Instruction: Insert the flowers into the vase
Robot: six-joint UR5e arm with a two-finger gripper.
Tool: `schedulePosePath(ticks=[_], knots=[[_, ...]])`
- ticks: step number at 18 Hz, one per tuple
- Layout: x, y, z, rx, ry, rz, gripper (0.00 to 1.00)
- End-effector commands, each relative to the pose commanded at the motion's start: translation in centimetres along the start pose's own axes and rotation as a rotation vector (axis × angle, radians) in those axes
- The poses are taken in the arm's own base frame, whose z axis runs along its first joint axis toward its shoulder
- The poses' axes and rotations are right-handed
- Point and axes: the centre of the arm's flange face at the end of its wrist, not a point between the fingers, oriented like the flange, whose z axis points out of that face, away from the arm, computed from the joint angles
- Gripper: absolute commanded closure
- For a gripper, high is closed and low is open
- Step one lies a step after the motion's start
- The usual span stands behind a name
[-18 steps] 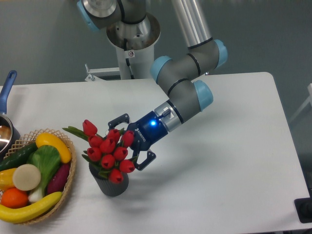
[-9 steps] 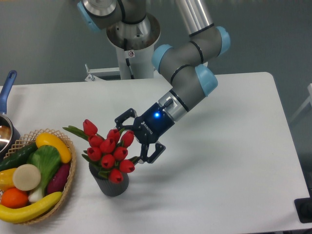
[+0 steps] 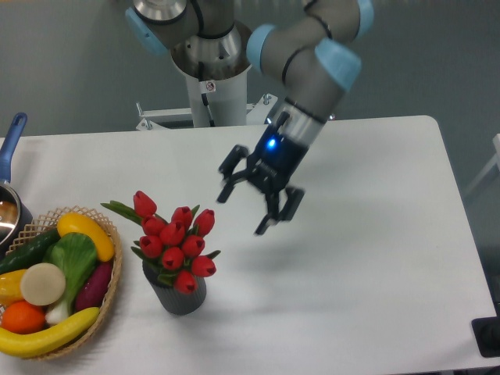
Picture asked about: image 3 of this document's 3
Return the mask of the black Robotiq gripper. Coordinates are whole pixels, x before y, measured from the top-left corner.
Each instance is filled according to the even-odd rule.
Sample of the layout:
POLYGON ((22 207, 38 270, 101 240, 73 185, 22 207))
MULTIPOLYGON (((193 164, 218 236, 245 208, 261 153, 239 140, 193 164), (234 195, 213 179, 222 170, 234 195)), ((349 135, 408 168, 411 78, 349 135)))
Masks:
POLYGON ((291 175, 309 150, 290 138, 274 130, 266 130, 253 152, 244 145, 235 145, 223 162, 219 172, 223 175, 223 188, 217 202, 225 203, 234 190, 235 184, 246 180, 265 194, 267 214, 255 230, 256 235, 264 235, 266 230, 279 222, 291 221, 305 195, 298 187, 286 187, 291 175), (246 167, 234 172, 244 159, 246 167), (286 202, 280 207, 280 191, 284 190, 286 202))

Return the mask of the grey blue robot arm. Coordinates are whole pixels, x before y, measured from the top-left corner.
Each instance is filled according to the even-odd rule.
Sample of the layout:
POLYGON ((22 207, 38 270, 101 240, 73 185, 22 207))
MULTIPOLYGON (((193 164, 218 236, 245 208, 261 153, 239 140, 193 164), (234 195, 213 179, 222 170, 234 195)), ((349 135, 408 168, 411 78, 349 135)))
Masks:
POLYGON ((288 28, 254 30, 235 19, 232 1, 135 1, 125 12, 143 47, 170 54, 184 75, 196 127, 246 123, 250 69, 286 87, 255 149, 234 146, 219 168, 219 202, 242 181, 264 195, 267 213, 257 234, 293 218, 304 192, 289 184, 291 176, 359 75, 361 59, 348 43, 373 24, 369 1, 305 1, 302 7, 304 18, 288 28))

